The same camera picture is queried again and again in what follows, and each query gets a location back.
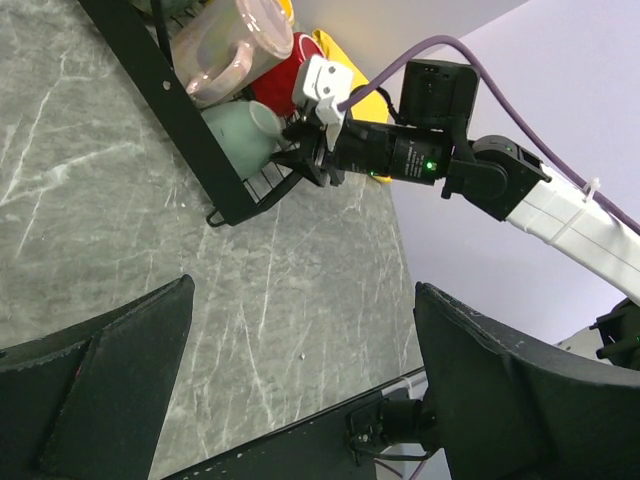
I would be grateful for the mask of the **teal glazed ceramic mug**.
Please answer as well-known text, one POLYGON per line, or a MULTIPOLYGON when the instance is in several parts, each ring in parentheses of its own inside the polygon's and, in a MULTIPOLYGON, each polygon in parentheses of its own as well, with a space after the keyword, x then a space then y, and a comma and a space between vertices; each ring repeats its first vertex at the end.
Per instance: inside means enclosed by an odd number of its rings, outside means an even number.
MULTIPOLYGON (((139 11, 147 15, 152 14, 152 5, 150 0, 131 0, 130 3, 139 11)), ((164 16, 171 16, 183 12, 190 8, 197 0, 161 0, 160 4, 164 16)))

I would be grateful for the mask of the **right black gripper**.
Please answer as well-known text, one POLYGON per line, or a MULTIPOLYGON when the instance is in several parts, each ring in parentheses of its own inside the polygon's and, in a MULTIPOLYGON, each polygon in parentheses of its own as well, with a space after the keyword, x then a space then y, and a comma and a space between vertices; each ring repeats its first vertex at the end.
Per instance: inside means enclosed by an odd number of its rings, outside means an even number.
POLYGON ((394 159, 398 127, 347 118, 334 146, 327 139, 328 127, 314 116, 301 117, 282 131, 285 146, 271 161, 324 187, 339 186, 347 172, 387 181, 400 177, 394 159))

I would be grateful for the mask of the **black base bar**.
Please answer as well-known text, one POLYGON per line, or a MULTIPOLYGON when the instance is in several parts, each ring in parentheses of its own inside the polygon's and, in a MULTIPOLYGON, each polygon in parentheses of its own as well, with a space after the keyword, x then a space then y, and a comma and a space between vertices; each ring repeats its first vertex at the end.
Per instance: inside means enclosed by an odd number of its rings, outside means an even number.
POLYGON ((269 434, 171 474, 171 479, 447 479, 444 455, 427 465, 417 444, 385 447, 370 439, 378 405, 418 399, 425 370, 415 369, 269 434))

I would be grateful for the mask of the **red enamel mug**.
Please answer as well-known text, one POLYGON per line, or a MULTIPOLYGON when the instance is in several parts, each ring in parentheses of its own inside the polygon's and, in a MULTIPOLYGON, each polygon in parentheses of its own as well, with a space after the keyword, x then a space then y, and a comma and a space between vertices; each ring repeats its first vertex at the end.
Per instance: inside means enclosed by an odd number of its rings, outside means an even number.
POLYGON ((319 44, 308 34, 295 32, 290 56, 250 84, 254 99, 269 107, 279 117, 296 111, 292 100, 298 71, 314 55, 324 57, 319 44))

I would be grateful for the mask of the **mint green cup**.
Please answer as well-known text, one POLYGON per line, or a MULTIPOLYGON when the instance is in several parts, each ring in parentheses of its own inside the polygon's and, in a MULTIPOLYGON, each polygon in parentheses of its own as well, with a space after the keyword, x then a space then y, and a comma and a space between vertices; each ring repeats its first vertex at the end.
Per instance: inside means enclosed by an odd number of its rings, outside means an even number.
POLYGON ((282 139, 280 118, 257 101, 231 101, 201 115, 241 180, 257 175, 282 139))

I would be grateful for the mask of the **yellow enamel mug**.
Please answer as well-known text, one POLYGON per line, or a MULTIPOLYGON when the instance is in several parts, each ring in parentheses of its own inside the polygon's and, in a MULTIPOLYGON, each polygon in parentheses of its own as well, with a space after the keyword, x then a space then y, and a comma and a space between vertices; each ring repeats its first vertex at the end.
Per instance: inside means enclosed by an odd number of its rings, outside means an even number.
POLYGON ((293 25, 295 23, 295 10, 291 0, 278 0, 278 3, 287 18, 287 21, 293 25))

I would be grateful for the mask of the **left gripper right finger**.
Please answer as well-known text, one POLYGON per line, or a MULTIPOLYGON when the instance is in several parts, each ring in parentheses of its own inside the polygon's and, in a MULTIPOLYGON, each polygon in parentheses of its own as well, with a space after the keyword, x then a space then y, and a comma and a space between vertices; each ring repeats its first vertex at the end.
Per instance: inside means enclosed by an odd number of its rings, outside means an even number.
POLYGON ((636 479, 639 374, 419 283, 415 324, 454 479, 636 479))

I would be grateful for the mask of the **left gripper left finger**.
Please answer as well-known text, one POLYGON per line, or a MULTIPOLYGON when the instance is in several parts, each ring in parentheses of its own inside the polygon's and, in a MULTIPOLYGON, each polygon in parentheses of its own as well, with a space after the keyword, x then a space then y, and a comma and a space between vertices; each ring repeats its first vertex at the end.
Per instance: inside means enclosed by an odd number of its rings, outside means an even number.
POLYGON ((184 275, 107 313, 2 349, 2 478, 147 478, 194 292, 184 275))

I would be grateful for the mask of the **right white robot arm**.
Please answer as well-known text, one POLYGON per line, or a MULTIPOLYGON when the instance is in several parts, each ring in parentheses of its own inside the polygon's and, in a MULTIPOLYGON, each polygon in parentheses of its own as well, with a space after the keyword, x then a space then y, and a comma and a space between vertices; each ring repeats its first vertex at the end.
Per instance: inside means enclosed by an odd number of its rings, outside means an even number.
POLYGON ((319 56, 299 68, 293 103, 303 118, 284 130, 294 143, 275 163, 311 182, 339 185, 346 173, 440 184, 491 216, 542 240, 620 290, 600 316, 597 357, 639 366, 639 237, 596 201, 594 185, 575 186, 535 154, 500 135, 467 136, 480 81, 470 65, 412 60, 390 124, 352 119, 338 105, 352 92, 352 71, 319 56))

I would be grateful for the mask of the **pink purple-inside mug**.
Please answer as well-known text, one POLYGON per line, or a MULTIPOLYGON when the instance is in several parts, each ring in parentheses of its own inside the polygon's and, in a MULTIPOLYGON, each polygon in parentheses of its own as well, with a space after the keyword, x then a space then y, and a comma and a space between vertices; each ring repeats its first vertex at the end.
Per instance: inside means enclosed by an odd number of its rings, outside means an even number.
POLYGON ((213 1, 171 40, 175 74, 199 108, 225 102, 289 58, 292 27, 277 1, 213 1))

